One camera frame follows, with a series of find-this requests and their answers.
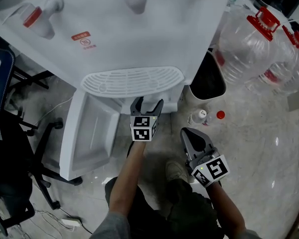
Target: pants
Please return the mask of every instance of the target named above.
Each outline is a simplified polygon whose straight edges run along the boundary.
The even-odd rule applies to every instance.
[[[105,185],[108,204],[116,179],[113,178]],[[167,184],[166,194],[173,204],[167,220],[148,205],[143,192],[137,187],[128,216],[132,239],[224,238],[210,200],[193,193],[188,183],[181,179],[172,180]]]

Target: shoe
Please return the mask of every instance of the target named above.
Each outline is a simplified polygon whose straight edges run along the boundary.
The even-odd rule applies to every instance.
[[[187,171],[180,163],[175,160],[169,160],[165,167],[167,181],[182,179],[188,183]]]

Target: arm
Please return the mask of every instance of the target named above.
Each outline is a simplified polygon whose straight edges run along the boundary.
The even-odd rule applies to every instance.
[[[128,216],[138,186],[146,143],[134,142],[111,192],[109,211]]]
[[[213,183],[206,190],[225,234],[235,238],[243,233],[246,230],[244,218],[219,183]]]

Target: gray floor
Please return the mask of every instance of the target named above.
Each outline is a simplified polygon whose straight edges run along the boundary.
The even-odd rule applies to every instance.
[[[31,86],[19,99],[18,102],[24,106],[26,121],[35,123],[75,91],[55,77],[50,78],[48,84],[48,91]],[[288,113],[286,99],[271,95],[258,97],[244,89],[228,92],[218,105],[226,112],[224,121],[197,128],[208,134],[219,152],[226,156],[231,173],[222,180],[223,188],[242,212],[247,228],[255,230],[262,238],[282,239],[299,211],[299,112]],[[44,118],[36,135],[30,137],[33,148],[36,148],[48,122],[58,117],[66,122],[69,106],[70,102]],[[167,215],[170,208],[164,197],[164,165],[171,157],[185,159],[179,131],[187,126],[191,111],[192,108],[183,102],[179,112],[162,115],[159,130],[146,148],[146,162],[139,185],[148,203],[154,209],[161,209],[163,215]],[[62,129],[53,131],[44,157],[46,166],[55,171],[58,171],[62,136]],[[49,189],[52,198],[60,201],[63,210],[79,216],[90,231],[97,228],[108,211],[104,184],[118,175],[130,142],[129,116],[122,115],[108,164],[84,175],[83,184],[79,186],[47,178],[52,183]],[[192,187],[196,192],[206,194],[199,184],[194,182]],[[60,210],[51,211],[36,187],[33,187],[31,202],[38,210],[65,217]],[[89,237],[82,228],[70,233],[50,222],[63,238]],[[22,223],[22,228],[33,239],[51,238],[45,233],[61,238],[40,214]],[[12,231],[10,236],[21,238],[17,231]]]

